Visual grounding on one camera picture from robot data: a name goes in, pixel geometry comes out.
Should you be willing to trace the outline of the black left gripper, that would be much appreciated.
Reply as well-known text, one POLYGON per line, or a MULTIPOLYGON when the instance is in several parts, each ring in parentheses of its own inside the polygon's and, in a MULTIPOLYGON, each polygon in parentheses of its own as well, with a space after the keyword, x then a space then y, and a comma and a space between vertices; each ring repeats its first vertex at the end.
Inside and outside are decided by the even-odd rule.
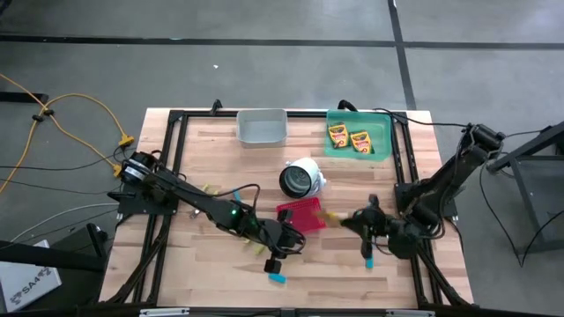
MULTIPOLYGON (((304 235, 287 222, 292 221, 293 212, 288 209, 279 210, 277 220, 259 218, 253 241, 266 246, 278 259, 288 255, 300 254, 304 248, 304 235)), ((276 259, 267 259, 263 271, 279 274, 282 263, 276 259)))

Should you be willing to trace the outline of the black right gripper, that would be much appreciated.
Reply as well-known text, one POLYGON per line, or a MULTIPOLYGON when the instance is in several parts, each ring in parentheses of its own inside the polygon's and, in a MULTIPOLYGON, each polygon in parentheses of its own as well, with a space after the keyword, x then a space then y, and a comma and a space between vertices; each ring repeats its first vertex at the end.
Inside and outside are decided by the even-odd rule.
POLYGON ((367 206, 354 211, 341 224, 360 237, 360 253, 365 260, 373 257, 373 232, 375 238, 388 239, 387 248, 398 259, 409 259, 417 253, 417 227, 381 212, 376 195, 370 195, 367 206))

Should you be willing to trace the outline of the green-handled pliers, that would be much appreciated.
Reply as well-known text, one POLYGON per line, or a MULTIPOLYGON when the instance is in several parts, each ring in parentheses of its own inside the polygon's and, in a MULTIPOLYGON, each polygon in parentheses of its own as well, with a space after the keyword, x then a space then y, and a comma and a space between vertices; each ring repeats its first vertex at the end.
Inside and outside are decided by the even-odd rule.
POLYGON ((260 254, 262 254, 264 252, 264 250, 266 249, 265 245, 259 244, 257 242, 251 241, 251 240, 244 240, 243 241, 243 248, 242 250, 244 252, 253 252, 253 254, 255 256, 258 256, 260 254))
MULTIPOLYGON (((202 190, 203 190, 206 194, 212 193, 213 195, 216 195, 216 194, 219 193, 219 190, 218 190, 218 189, 211 190, 211 186, 210 186, 208 183, 205 183, 205 184, 202 186, 202 190)), ((201 210, 199 210, 199 209, 194 209, 193 211, 190 212, 189 217, 190 217, 191 219, 194 219, 194 218, 197 218, 197 217, 198 217, 199 215, 201 215, 201 214, 203 214, 203 212, 202 212, 201 210)))

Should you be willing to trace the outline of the red plastic basket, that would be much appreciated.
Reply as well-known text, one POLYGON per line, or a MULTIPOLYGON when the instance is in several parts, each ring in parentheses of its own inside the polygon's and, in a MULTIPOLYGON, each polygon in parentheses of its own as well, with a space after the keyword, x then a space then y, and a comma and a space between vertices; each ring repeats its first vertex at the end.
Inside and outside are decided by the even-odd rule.
POLYGON ((280 214, 283 210, 290 210, 288 222, 303 234, 318 232, 326 227, 325 222, 317 214, 322 210, 317 197, 300 199, 290 203, 280 204, 275 211, 280 214))

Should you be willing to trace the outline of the white cup dark inside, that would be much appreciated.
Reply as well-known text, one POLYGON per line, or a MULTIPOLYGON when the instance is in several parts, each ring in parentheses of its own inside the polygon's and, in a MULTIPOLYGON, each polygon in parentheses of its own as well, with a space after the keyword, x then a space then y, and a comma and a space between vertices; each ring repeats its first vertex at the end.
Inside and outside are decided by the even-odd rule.
POLYGON ((299 158, 286 163, 278 177, 278 183, 287 196, 301 199, 317 195, 327 181, 312 158, 299 158))

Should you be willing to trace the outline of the green plastic tray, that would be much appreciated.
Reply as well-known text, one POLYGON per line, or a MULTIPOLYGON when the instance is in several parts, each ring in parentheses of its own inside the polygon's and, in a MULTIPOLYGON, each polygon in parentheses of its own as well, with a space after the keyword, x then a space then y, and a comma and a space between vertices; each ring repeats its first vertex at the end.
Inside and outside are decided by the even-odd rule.
POLYGON ((384 161, 391 154, 391 121, 386 114, 350 112, 344 110, 329 111, 326 116, 326 136, 324 152, 327 156, 347 159, 363 159, 384 161), (334 149, 329 137, 328 126, 343 122, 349 133, 349 145, 345 148, 334 149), (366 130, 371 138, 373 152, 361 154, 353 149, 350 134, 366 130))

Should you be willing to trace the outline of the grey plastic bin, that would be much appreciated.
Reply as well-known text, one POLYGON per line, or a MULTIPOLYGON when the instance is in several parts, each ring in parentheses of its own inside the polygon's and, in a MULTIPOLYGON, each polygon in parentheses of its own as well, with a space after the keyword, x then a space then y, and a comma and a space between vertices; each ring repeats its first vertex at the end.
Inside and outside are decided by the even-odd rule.
POLYGON ((236 135, 244 148, 283 147, 288 136, 287 111, 241 110, 236 115, 236 135))

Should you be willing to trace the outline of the black metal stand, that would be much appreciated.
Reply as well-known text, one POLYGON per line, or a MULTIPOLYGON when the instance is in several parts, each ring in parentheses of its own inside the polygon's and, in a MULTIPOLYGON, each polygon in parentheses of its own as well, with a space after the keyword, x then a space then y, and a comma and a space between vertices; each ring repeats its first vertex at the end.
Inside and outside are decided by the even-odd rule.
POLYGON ((516 254, 564 249, 564 122, 548 126, 487 166, 490 173, 512 170, 534 233, 516 254))

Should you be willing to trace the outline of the black furniture piece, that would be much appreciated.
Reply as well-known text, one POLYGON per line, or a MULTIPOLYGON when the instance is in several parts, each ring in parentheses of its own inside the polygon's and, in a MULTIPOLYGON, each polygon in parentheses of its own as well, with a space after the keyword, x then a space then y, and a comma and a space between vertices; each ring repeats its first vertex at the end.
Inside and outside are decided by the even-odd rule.
POLYGON ((52 247, 34 247, 0 240, 0 262, 33 264, 39 267, 103 272, 107 265, 110 237, 89 223, 52 247))

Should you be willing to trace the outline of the white box with logo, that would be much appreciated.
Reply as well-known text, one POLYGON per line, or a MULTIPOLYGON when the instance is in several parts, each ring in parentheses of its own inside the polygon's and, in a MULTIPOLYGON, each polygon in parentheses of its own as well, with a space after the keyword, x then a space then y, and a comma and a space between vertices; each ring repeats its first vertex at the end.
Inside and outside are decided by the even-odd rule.
POLYGON ((7 313, 32 304, 62 284, 56 268, 0 262, 0 292, 7 313))

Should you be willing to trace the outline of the black floor bar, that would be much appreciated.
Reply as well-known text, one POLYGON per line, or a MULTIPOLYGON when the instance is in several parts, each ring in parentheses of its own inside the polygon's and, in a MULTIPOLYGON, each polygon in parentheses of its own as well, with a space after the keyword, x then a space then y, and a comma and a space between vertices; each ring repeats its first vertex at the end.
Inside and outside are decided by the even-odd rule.
POLYGON ((29 95, 26 92, 0 92, 0 102, 36 103, 39 100, 41 103, 46 103, 48 99, 49 96, 44 93, 29 95))

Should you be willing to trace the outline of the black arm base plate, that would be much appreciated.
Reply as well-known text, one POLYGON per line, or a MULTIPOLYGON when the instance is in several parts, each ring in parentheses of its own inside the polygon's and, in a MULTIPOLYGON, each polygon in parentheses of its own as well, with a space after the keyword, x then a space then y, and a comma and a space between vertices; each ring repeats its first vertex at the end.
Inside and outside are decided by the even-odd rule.
POLYGON ((454 198, 459 192, 459 188, 447 185, 434 188, 423 182, 397 184, 397 210, 425 226, 438 225, 441 217, 458 216, 454 198))
POLYGON ((166 195, 149 193, 121 193, 114 197, 119 203, 118 212, 123 215, 173 215, 178 199, 166 195))

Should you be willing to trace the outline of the silver metal bracket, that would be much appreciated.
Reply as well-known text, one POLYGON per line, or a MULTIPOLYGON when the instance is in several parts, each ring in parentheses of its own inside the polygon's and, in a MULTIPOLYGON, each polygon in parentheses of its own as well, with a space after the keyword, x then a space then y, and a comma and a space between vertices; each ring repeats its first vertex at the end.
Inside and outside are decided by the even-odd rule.
POLYGON ((186 317, 190 309, 187 307, 142 309, 138 317, 186 317))
POLYGON ((387 310, 385 317, 436 317, 435 312, 425 310, 394 309, 387 310))

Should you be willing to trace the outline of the black aluminium table frame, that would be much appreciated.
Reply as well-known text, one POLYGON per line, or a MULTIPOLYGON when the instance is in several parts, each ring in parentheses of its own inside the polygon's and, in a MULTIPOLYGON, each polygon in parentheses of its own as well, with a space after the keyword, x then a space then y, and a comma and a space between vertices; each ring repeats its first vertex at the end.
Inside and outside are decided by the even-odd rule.
MULTIPOLYGON (((140 132, 140 151, 160 150, 170 166, 179 166, 189 182, 211 190, 238 188, 245 203, 257 213, 274 217, 287 202, 278 177, 284 165, 310 157, 320 166, 327 185, 320 194, 323 209, 346 216, 366 204, 370 194, 382 209, 394 213, 394 187, 398 173, 407 173, 414 159, 420 177, 436 172, 441 164, 431 115, 410 112, 407 129, 398 129, 397 155, 375 162, 333 158, 324 153, 326 114, 322 110, 295 110, 289 114, 286 144, 277 148, 244 148, 236 136, 231 110, 211 116, 196 109, 182 119, 177 109, 150 108, 140 132)), ((181 203, 172 216, 162 261, 158 290, 152 273, 146 274, 145 298, 159 306, 274 308, 414 308, 417 296, 414 271, 408 260, 374 252, 374 267, 367 269, 360 254, 360 238, 346 229, 325 228, 307 236, 301 254, 283 260, 285 284, 272 282, 263 271, 269 252, 244 252, 243 239, 218 230, 206 217, 191 219, 191 208, 181 203)))

